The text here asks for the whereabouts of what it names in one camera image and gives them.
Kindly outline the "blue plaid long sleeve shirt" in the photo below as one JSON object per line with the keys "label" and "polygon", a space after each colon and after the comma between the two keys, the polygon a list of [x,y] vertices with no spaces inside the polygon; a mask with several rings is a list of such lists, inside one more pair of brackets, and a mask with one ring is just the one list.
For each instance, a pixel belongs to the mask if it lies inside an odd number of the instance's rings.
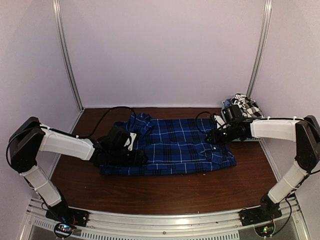
{"label": "blue plaid long sleeve shirt", "polygon": [[237,164],[226,144],[205,142],[206,134],[217,127],[209,118],[158,119],[142,112],[114,125],[137,134],[133,148],[146,153],[147,163],[140,167],[98,166],[104,176],[205,173]]}

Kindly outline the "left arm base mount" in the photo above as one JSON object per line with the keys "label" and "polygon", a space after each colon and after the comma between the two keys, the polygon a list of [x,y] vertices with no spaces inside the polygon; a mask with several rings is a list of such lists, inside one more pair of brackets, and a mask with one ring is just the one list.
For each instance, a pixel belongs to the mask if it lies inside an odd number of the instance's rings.
{"label": "left arm base mount", "polygon": [[47,206],[45,216],[58,222],[72,226],[86,227],[89,219],[89,212],[69,207],[65,200],[54,206]]}

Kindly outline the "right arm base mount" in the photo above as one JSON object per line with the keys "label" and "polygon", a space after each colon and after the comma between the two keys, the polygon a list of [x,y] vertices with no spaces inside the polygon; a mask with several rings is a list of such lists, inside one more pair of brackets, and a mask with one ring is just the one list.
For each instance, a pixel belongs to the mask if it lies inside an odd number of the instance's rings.
{"label": "right arm base mount", "polygon": [[274,203],[267,193],[260,199],[260,206],[243,208],[238,214],[242,226],[268,222],[283,215],[280,210],[280,203]]}

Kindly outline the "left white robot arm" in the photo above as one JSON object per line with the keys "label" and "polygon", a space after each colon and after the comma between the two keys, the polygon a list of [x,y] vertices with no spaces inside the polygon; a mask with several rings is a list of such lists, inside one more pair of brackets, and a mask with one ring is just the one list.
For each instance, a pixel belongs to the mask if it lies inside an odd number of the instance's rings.
{"label": "left white robot arm", "polygon": [[143,150],[134,149],[136,139],[136,133],[118,126],[98,139],[72,135],[40,123],[37,117],[30,117],[9,138],[5,157],[8,165],[52,208],[53,215],[67,222],[72,218],[72,211],[38,165],[38,153],[71,156],[98,167],[142,167],[147,164],[148,157]]}

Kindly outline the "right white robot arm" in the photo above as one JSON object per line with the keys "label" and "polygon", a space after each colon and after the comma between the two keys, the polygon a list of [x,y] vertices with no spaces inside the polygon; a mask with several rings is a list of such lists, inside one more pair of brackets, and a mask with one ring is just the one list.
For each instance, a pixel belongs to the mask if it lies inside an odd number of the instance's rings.
{"label": "right white robot arm", "polygon": [[245,117],[238,105],[221,111],[224,123],[206,135],[212,145],[227,144],[235,139],[268,138],[292,141],[296,144],[293,165],[260,200],[256,210],[259,220],[268,220],[276,205],[289,196],[312,174],[320,161],[320,126],[313,115],[304,118]]}

